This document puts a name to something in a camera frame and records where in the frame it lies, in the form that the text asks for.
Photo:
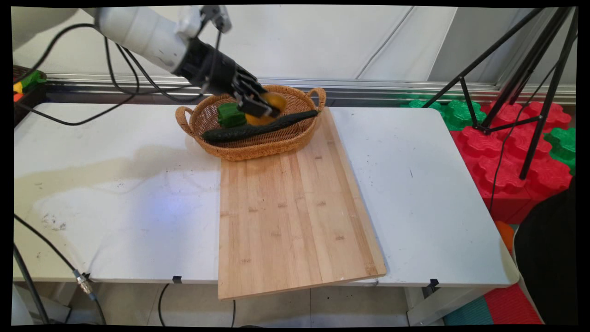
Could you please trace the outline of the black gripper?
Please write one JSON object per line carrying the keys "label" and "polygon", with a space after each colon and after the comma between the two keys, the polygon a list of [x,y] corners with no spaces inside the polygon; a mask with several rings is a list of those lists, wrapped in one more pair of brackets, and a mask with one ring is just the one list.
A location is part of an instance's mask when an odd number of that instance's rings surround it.
{"label": "black gripper", "polygon": [[234,96],[237,109],[247,115],[274,119],[280,115],[280,108],[268,101],[271,93],[263,88],[254,75],[198,38],[189,41],[173,74],[204,88],[207,93]]}

